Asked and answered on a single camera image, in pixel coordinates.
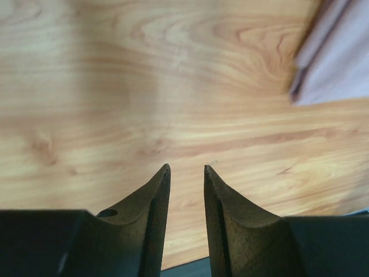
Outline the pink printed t shirt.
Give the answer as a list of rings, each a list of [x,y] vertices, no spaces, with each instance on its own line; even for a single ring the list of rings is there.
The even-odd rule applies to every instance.
[[[297,106],[368,97],[368,1],[325,1],[295,66]]]

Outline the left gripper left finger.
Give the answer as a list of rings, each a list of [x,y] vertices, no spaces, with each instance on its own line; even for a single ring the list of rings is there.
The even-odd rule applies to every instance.
[[[164,165],[97,215],[78,210],[1,211],[2,276],[159,276],[170,197]]]

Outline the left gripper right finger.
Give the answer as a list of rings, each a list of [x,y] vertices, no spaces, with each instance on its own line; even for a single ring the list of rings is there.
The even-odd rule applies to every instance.
[[[277,216],[204,169],[213,276],[367,276],[368,213]]]

